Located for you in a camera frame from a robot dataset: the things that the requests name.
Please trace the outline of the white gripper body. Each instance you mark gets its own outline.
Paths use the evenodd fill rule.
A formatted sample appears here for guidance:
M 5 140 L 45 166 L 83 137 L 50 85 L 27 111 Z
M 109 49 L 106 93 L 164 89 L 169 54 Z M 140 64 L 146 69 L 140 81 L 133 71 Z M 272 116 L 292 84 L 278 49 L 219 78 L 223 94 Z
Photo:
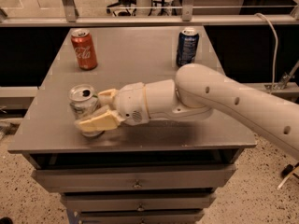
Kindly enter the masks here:
M 144 83 L 126 85 L 118 90 L 113 105 L 123 118 L 123 122 L 128 125 L 135 126 L 150 121 Z

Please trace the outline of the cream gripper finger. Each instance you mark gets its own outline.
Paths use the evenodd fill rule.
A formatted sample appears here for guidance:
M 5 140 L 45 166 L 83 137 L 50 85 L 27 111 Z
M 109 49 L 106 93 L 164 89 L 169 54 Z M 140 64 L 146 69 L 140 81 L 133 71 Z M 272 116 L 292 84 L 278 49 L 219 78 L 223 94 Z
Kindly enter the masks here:
M 114 99 L 118 91 L 116 89 L 109 89 L 100 91 L 98 93 L 98 99 L 101 106 L 113 105 Z
M 108 110 L 103 114 L 92 115 L 75 121 L 75 126 L 86 133 L 114 130 L 120 125 L 121 116 L 115 110 Z

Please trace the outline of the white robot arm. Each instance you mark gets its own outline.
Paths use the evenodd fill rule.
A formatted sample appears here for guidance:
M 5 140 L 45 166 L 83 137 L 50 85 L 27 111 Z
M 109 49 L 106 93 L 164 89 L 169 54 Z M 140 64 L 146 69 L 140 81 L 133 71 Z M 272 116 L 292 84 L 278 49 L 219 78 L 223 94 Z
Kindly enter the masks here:
M 123 122 L 134 126 L 158 119 L 204 119 L 217 109 L 299 160 L 299 105 L 201 64 L 180 67 L 173 79 L 101 91 L 98 98 L 101 108 L 75 121 L 79 130 L 114 130 Z

